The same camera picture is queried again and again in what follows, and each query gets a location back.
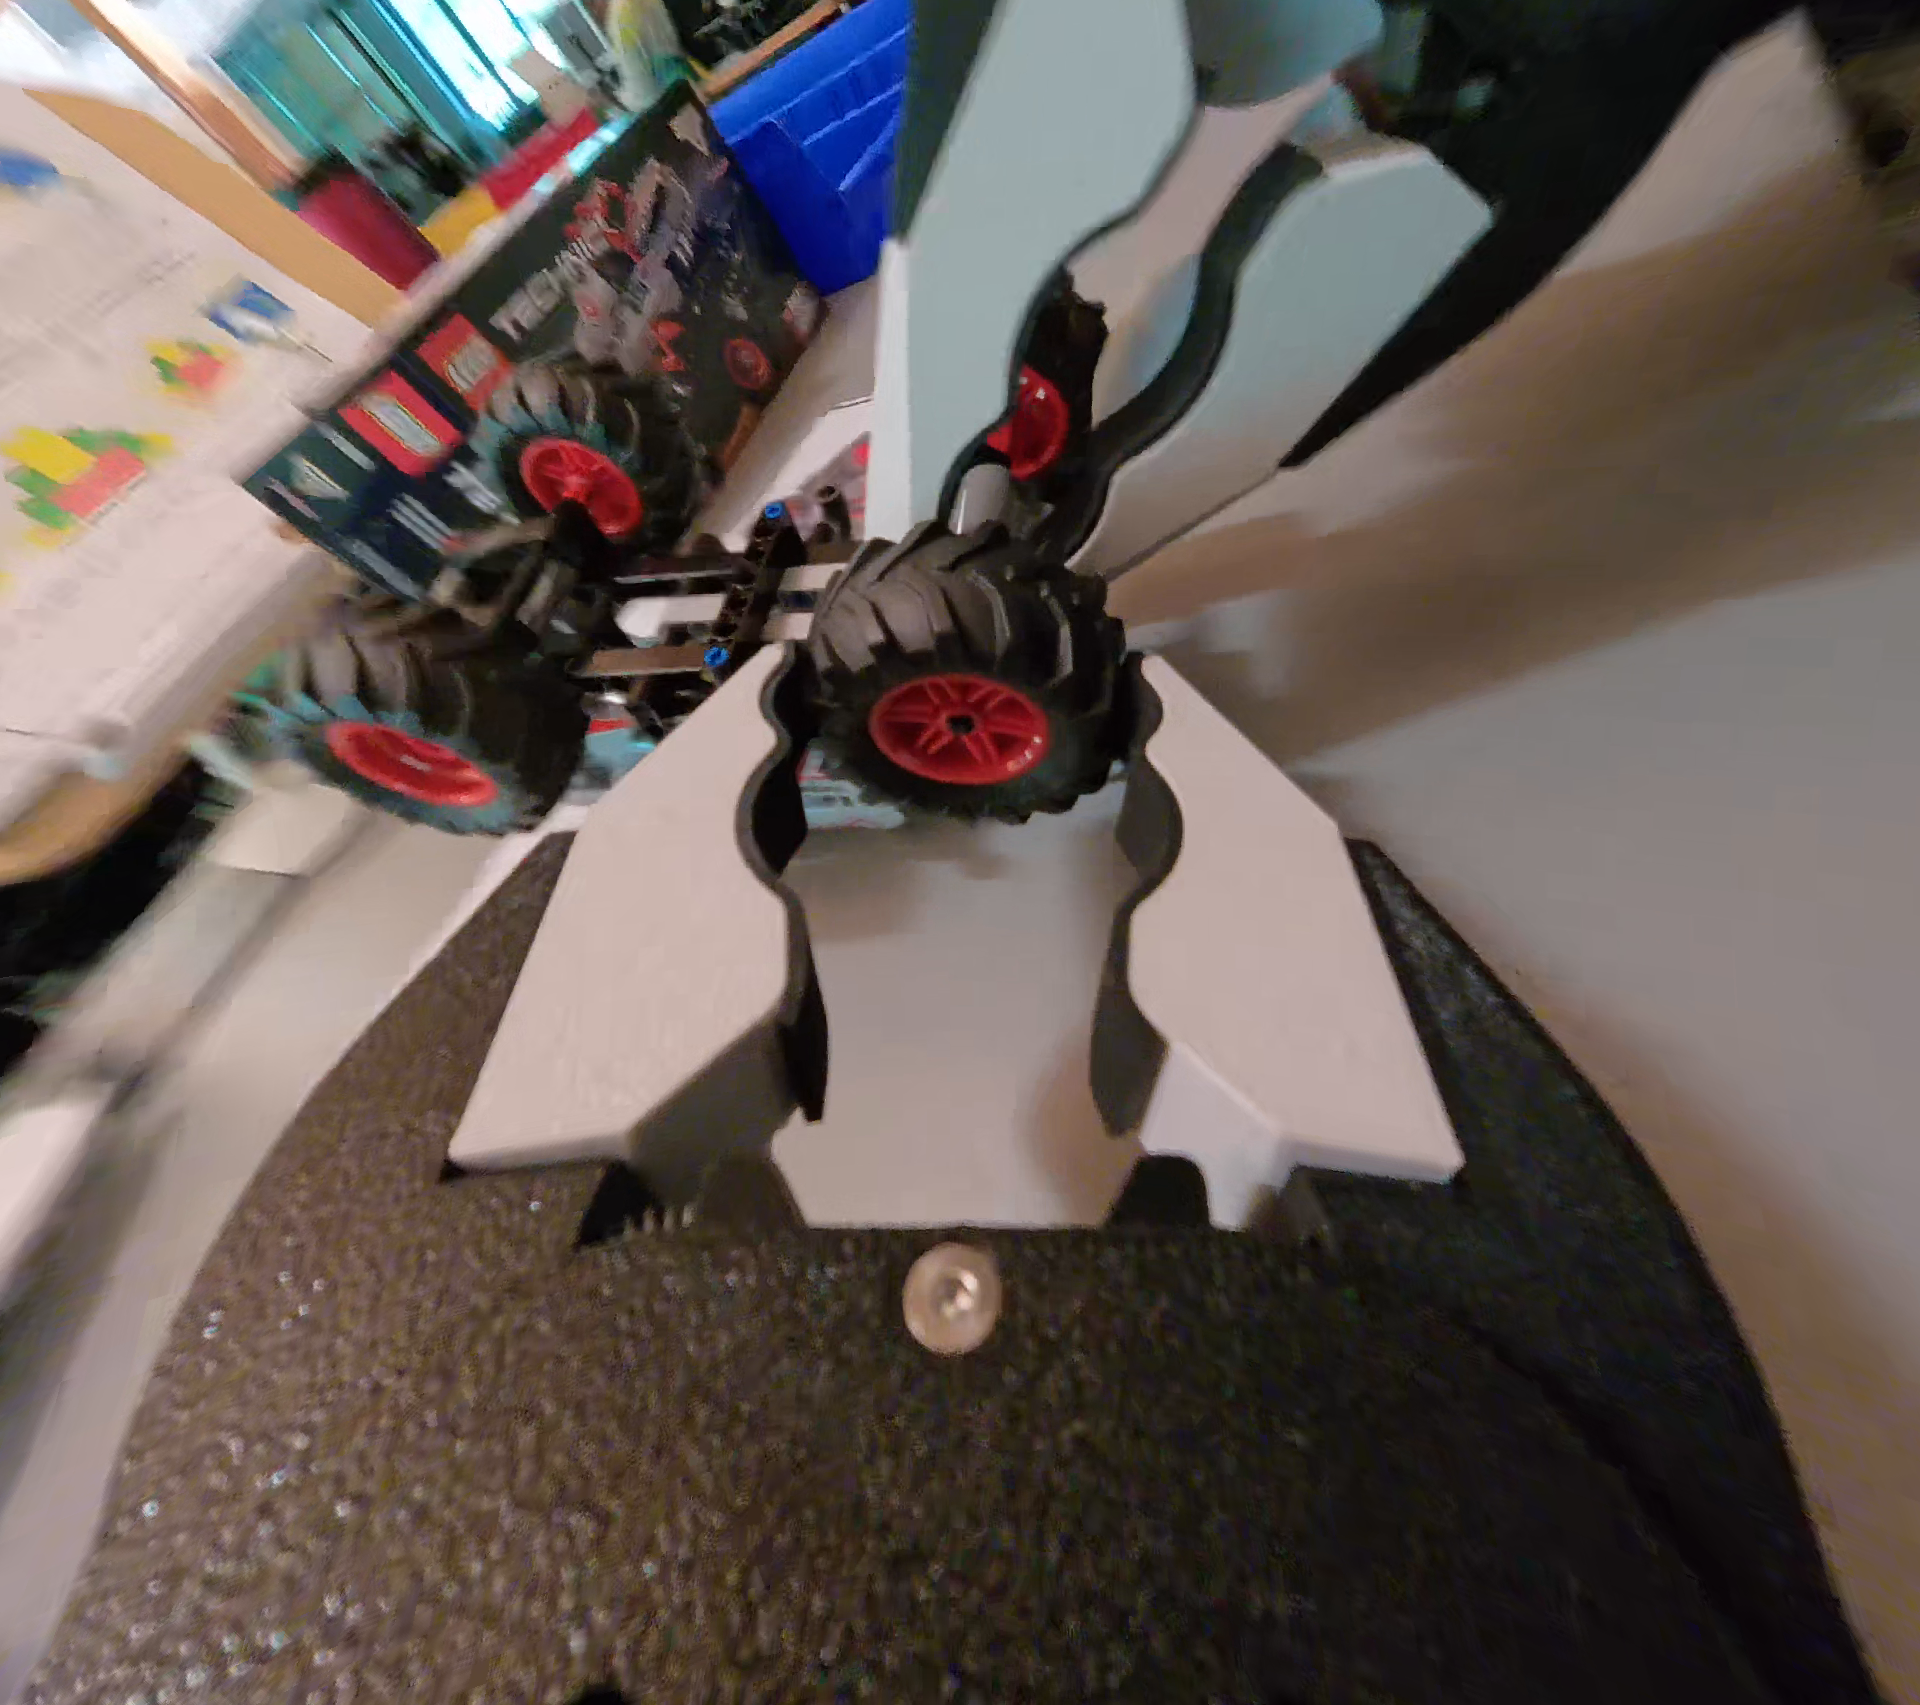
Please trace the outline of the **black toy set box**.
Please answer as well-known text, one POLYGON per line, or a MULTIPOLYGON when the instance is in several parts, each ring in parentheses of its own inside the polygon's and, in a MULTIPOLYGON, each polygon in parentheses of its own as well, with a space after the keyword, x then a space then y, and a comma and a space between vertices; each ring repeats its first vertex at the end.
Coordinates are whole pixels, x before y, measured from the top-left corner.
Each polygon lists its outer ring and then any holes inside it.
POLYGON ((573 351, 652 381, 712 454, 710 498, 824 313, 677 84, 431 272, 240 488, 364 579, 421 595, 481 534, 546 517, 520 517, 473 450, 517 365, 573 351))

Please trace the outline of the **red storage box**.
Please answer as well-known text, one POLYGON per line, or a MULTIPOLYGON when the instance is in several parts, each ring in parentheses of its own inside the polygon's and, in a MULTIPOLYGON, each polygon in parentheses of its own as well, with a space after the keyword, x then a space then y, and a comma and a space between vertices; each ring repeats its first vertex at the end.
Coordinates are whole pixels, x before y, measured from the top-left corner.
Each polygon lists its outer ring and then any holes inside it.
POLYGON ((459 252, 485 224, 514 207, 549 173, 563 168, 605 121, 605 116, 589 105, 529 134, 426 217, 421 225, 425 240, 444 256, 459 252))

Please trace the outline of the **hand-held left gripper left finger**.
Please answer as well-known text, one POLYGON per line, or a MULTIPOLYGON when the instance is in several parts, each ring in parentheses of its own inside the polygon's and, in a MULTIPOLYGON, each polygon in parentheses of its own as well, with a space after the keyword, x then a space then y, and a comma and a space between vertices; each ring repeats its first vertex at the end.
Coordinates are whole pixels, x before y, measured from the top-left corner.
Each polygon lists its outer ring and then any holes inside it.
POLYGON ((756 651, 603 796, 558 873, 446 1146, 460 1172, 627 1165, 664 1207, 826 1111, 805 904, 798 651, 756 651))

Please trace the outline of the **instruction sheet on board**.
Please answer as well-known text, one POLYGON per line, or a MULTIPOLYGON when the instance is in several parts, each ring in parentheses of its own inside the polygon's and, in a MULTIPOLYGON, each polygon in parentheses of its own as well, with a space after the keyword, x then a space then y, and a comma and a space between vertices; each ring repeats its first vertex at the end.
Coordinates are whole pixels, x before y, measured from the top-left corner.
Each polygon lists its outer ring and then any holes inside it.
MULTIPOLYGON (((397 307, 383 278, 276 199, 295 156, 226 79, 196 67, 131 0, 68 1, 157 86, 177 121, 68 86, 28 86, 28 97, 168 203, 342 311, 358 338, 397 307)), ((60 875, 100 851, 180 767, 188 736, 324 602, 339 569, 279 526, 269 535, 286 557, 256 560, 246 589, 229 599, 226 625, 200 627, 196 646, 173 650, 168 698, 145 728, 44 780, 34 805, 5 821, 5 884, 60 875)))

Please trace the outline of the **grey desk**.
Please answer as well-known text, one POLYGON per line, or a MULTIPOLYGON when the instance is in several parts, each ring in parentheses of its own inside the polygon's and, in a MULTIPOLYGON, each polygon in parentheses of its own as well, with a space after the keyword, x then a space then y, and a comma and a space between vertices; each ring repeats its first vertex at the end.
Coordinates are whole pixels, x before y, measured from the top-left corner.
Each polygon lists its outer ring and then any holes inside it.
MULTIPOLYGON (((1117 605, 1500 973, 1636 1134, 1768 1372, 1885 1692, 1917 1701, 1917 305, 1798 17, 1576 261, 1117 605)), ((814 837, 846 1220, 1092 1216, 1114 794, 814 837)), ((5 1698, 219 1226, 514 869, 373 821, 133 1101, 5 1370, 5 1698)))

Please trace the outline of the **small black wheel red hub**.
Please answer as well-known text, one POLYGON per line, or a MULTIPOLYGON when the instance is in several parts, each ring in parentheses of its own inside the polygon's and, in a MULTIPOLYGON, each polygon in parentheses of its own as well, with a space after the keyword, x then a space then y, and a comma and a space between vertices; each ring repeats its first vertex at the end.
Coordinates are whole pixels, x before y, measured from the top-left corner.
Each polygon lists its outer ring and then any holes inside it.
POLYGON ((573 351, 506 374, 473 450, 520 517, 573 503, 611 542, 642 548, 682 540, 718 471, 652 381, 573 351))
POLYGON ((583 761, 583 690, 539 657, 336 627, 288 646, 256 698, 269 743, 410 826, 514 837, 583 761))

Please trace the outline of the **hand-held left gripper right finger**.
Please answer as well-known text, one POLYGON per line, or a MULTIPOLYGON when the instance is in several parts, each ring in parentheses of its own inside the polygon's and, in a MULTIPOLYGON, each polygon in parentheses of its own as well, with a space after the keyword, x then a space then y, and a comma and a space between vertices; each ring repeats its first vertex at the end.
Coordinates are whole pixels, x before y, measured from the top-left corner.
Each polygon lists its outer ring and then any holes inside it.
POLYGON ((1132 886, 1089 1051, 1107 1133, 1217 1229, 1298 1172, 1453 1182, 1464 1149, 1341 828, 1170 662, 1134 683, 1132 886))

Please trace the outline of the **maroon bottle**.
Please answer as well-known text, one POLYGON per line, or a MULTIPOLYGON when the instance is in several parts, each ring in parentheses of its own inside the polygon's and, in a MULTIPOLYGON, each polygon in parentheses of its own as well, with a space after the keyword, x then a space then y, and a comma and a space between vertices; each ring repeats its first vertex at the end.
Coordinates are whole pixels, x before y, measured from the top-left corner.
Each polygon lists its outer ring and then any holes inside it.
POLYGON ((318 163, 306 171, 295 187, 295 209, 300 221, 399 290, 441 261, 404 207, 352 163, 318 163))

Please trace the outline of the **toy brick monster truck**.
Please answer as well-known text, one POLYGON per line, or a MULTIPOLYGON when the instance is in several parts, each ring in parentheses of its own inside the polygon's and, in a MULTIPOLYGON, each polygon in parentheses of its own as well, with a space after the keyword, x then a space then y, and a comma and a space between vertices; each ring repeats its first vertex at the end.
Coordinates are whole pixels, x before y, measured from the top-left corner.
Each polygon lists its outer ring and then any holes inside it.
MULTIPOLYGON (((1126 640, 1107 587, 1043 553, 1023 515, 1082 450, 1107 341, 1105 305, 1060 270, 1014 414, 969 471, 973 496, 896 540, 853 542, 849 523, 805 542, 772 501, 742 546, 693 527, 637 550, 568 507, 481 534, 421 595, 354 587, 292 643, 336 627, 421 634, 563 669, 590 718, 560 805, 607 794, 756 651, 790 643, 813 674, 801 780, 817 814, 1064 813, 1120 754, 1126 640)), ((276 754, 254 704, 276 657, 242 692, 245 723, 263 757, 312 777, 276 754)))

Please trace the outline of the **blue storage bin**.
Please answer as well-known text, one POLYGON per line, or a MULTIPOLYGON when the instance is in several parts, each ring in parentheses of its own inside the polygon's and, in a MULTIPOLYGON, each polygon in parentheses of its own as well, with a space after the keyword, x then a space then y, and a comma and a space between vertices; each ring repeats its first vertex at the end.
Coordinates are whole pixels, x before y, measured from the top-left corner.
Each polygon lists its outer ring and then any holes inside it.
POLYGON ((915 0, 862 0, 710 105, 819 292, 868 279, 893 227, 915 0))

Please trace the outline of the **printed brick instruction sheet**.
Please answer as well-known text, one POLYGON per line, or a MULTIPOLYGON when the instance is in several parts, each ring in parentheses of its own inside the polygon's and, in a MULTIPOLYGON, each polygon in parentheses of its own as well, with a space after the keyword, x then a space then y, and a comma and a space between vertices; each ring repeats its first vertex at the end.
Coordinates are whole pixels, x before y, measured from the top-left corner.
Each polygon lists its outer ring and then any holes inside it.
POLYGON ((370 325, 13 82, 2 143, 5 739, 112 761, 312 567, 242 480, 370 325))

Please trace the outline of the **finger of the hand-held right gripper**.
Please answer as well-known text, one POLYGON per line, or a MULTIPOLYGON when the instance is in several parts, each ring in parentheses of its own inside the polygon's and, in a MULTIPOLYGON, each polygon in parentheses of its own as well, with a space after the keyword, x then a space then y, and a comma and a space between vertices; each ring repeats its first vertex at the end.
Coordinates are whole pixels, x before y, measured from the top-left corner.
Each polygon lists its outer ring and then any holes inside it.
POLYGON ((881 248, 871 523, 945 515, 1057 270, 1161 181, 1197 107, 1187 0, 996 0, 922 196, 881 248))
POLYGON ((1261 162, 1201 252, 1175 349, 1114 415, 1081 567, 1123 573, 1257 491, 1493 219, 1419 143, 1261 162))

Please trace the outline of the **open instruction booklet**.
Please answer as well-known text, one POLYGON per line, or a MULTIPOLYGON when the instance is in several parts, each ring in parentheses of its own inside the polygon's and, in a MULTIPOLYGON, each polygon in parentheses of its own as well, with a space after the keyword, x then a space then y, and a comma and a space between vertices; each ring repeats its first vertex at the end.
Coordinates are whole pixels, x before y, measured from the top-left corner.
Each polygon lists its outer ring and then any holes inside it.
POLYGON ((701 527, 742 546, 769 503, 780 501, 805 542, 844 538, 862 513, 854 501, 866 469, 858 445, 871 439, 873 403, 873 395, 805 403, 801 390, 783 392, 708 498, 701 527))

